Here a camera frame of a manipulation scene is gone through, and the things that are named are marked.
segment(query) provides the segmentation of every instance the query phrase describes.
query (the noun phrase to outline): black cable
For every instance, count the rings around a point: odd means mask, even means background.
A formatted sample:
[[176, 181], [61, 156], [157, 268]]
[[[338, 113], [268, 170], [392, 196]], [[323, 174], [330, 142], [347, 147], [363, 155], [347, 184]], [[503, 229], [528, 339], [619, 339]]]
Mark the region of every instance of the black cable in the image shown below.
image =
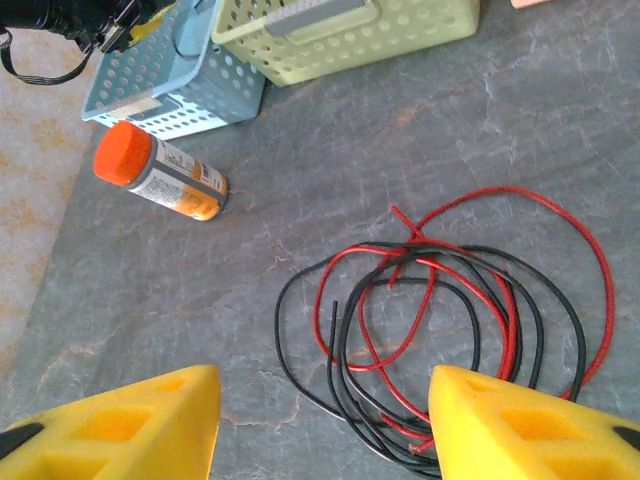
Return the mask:
[[2, 44], [0, 44], [0, 61], [2, 61], [2, 65], [4, 66], [5, 70], [11, 75], [29, 85], [53, 86], [60, 85], [62, 83], [68, 82], [69, 80], [73, 80], [84, 71], [85, 67], [89, 63], [89, 59], [91, 58], [91, 54], [93, 53], [94, 49], [93, 45], [89, 46], [89, 48], [87, 49], [87, 54], [82, 62], [80, 62], [80, 64], [69, 73], [66, 73], [60, 77], [48, 78], [33, 75], [21, 75], [16, 72], [15, 68], [13, 67], [13, 61], [11, 59], [11, 42], [13, 42], [13, 35], [9, 30], [0, 26], [0, 35], [3, 34], [7, 35], [7, 39], [2, 42]]
[[[582, 378], [584, 377], [586, 366], [586, 342], [584, 339], [584, 332], [582, 330], [579, 318], [568, 299], [558, 289], [558, 287], [551, 282], [551, 280], [549, 280], [534, 267], [506, 252], [502, 252], [491, 247], [477, 245], [462, 247], [466, 251], [474, 252], [473, 254], [465, 253], [456, 249], [431, 245], [428, 243], [407, 244], [391, 242], [367, 242], [359, 244], [357, 246], [371, 246], [377, 248], [386, 248], [389, 250], [403, 248], [407, 251], [407, 253], [405, 255], [390, 259], [385, 265], [375, 268], [364, 275], [350, 292], [340, 318], [338, 318], [337, 314], [337, 303], [334, 302], [334, 308], [331, 318], [331, 334], [329, 338], [329, 355], [327, 357], [328, 359], [336, 358], [335, 365], [332, 365], [332, 362], [327, 361], [327, 383], [334, 402], [333, 406], [329, 405], [329, 403], [321, 400], [315, 394], [311, 393], [308, 389], [303, 387], [300, 382], [294, 377], [284, 357], [280, 332], [282, 303], [291, 285], [304, 276], [327, 266], [334, 258], [333, 256], [298, 272], [291, 279], [289, 279], [289, 281], [287, 281], [287, 283], [280, 291], [280, 294], [278, 295], [276, 301], [274, 315], [275, 345], [278, 360], [283, 369], [283, 372], [285, 373], [285, 376], [288, 378], [288, 380], [294, 385], [294, 387], [303, 396], [308, 398], [312, 403], [321, 408], [323, 411], [329, 413], [335, 418], [345, 421], [350, 426], [350, 428], [354, 430], [361, 441], [376, 454], [412, 471], [413, 473], [416, 473], [423, 478], [439, 477], [437, 460], [409, 451], [409, 449], [406, 448], [405, 445], [402, 445], [397, 439], [391, 436], [393, 435], [393, 429], [391, 429], [388, 424], [380, 420], [380, 415], [387, 415], [390, 419], [402, 425], [404, 428], [407, 428], [416, 433], [430, 434], [430, 426], [417, 417], [405, 418], [393, 412], [382, 402], [378, 401], [373, 395], [367, 392], [367, 390], [358, 383], [357, 379], [349, 370], [349, 368], [347, 368], [347, 338], [349, 334], [349, 328], [362, 295], [370, 288], [375, 288], [387, 284], [389, 279], [380, 277], [388, 269], [415, 262], [420, 258], [433, 259], [434, 257], [444, 256], [460, 262], [475, 279], [475, 283], [477, 284], [477, 286], [489, 297], [494, 305], [496, 305], [496, 308], [504, 322], [510, 321], [508, 313], [503, 303], [501, 302], [499, 295], [492, 290], [488, 282], [482, 276], [481, 271], [498, 275], [507, 284], [512, 297], [514, 297], [514, 295], [517, 295], [521, 296], [525, 300], [525, 303], [527, 304], [529, 310], [531, 310], [532, 312], [534, 324], [536, 327], [535, 356], [533, 360], [531, 375], [528, 381], [528, 385], [530, 388], [536, 387], [540, 371], [542, 369], [542, 359], [544, 354], [544, 325], [542, 315], [535, 303], [535, 300], [527, 291], [527, 289], [522, 285], [522, 283], [520, 283], [507, 271], [497, 267], [496, 265], [493, 265], [492, 263], [479, 257], [478, 255], [500, 257], [507, 263], [515, 265], [519, 269], [525, 271], [536, 281], [542, 283], [542, 285], [544, 285], [556, 298], [558, 298], [559, 302], [567, 311], [567, 314], [569, 315], [569, 318], [574, 327], [578, 346], [578, 360], [569, 399], [572, 401], [576, 400], [580, 391], [580, 384]], [[428, 278], [399, 277], [396, 283], [424, 285], [427, 284], [428, 281]], [[462, 300], [463, 304], [467, 308], [471, 319], [474, 339], [471, 370], [477, 371], [480, 363], [481, 342], [480, 326], [473, 304], [458, 287], [455, 287], [447, 282], [443, 282], [438, 279], [436, 279], [436, 287], [445, 287], [453, 292], [456, 296], [458, 296], [458, 298]], [[515, 344], [515, 358], [513, 368], [508, 375], [509, 381], [514, 381], [520, 371], [522, 364], [522, 352], [524, 348], [522, 326], [520, 324], [520, 313], [518, 312], [517, 308], [514, 327], [516, 328], [517, 333]]]

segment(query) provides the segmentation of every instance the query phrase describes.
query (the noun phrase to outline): orange cap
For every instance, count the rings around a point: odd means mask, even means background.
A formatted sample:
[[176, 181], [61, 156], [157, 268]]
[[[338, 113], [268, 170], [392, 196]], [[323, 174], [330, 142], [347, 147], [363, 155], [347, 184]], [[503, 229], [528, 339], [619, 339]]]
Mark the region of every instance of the orange cap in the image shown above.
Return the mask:
[[151, 154], [151, 135], [129, 122], [118, 122], [100, 142], [93, 160], [97, 177], [124, 187], [144, 170]]

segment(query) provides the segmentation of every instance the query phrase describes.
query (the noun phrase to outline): blue plastic basket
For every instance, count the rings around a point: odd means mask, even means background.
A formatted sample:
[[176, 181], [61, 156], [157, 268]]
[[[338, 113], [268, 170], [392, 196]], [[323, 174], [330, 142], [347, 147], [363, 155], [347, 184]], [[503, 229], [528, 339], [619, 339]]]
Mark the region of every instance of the blue plastic basket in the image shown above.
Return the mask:
[[214, 18], [215, 1], [178, 0], [152, 35], [105, 55], [82, 119], [126, 119], [166, 140], [254, 118], [264, 76], [211, 43]]

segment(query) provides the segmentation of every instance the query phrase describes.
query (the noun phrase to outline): beige carpet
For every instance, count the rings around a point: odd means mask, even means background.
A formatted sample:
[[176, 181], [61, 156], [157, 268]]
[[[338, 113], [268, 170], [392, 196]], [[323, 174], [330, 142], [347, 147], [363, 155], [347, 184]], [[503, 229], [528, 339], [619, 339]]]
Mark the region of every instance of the beige carpet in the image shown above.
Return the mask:
[[[82, 56], [47, 32], [14, 32], [19, 73], [58, 76]], [[56, 87], [0, 72], [0, 382], [6, 377], [47, 265], [88, 145], [80, 120], [96, 58], [78, 79]]]

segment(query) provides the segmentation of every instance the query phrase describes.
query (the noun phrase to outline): spray can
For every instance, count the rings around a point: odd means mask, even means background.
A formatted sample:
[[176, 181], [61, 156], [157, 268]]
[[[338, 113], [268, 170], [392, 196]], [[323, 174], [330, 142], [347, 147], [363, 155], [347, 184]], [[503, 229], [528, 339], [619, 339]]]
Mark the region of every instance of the spray can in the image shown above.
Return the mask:
[[93, 170], [102, 180], [200, 221], [215, 217], [229, 196], [223, 174], [125, 121], [100, 142]]

